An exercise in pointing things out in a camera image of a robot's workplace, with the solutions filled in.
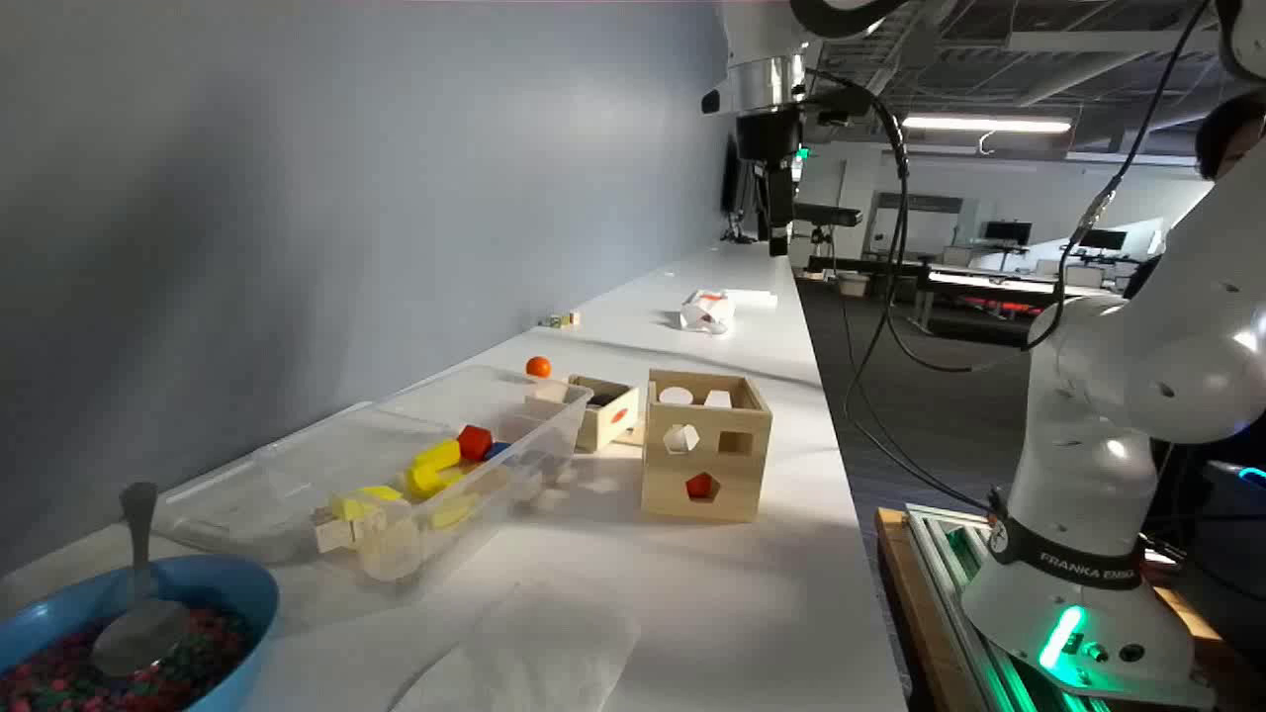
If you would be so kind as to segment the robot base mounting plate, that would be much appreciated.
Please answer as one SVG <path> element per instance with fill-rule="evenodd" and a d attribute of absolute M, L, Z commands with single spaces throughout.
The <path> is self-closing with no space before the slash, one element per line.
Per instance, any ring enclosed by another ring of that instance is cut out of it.
<path fill-rule="evenodd" d="M 987 514 L 904 505 L 916 561 L 991 704 L 1013 712 L 1113 712 L 1149 704 L 1211 712 L 1185 617 L 1145 583 L 1136 538 L 1084 546 L 1007 505 Z"/>

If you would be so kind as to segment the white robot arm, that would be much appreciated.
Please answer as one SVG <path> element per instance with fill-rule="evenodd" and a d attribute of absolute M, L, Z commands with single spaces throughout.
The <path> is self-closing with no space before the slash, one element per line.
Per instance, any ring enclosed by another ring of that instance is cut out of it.
<path fill-rule="evenodd" d="M 958 591 L 972 634 L 1092 699 L 1207 710 L 1185 623 L 1145 583 L 1153 446 L 1266 412 L 1266 151 L 1226 164 L 1129 300 L 1063 297 L 1033 326 L 1013 489 Z"/>

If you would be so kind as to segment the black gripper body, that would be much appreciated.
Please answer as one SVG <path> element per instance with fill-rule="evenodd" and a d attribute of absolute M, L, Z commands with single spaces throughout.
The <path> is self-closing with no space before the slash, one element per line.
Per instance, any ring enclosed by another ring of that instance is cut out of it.
<path fill-rule="evenodd" d="M 735 160 L 739 160 L 735 211 L 749 218 L 749 227 L 772 253 L 788 249 L 788 231 L 794 218 L 794 178 L 793 178 L 794 151 L 798 151 L 794 112 L 735 120 Z"/>

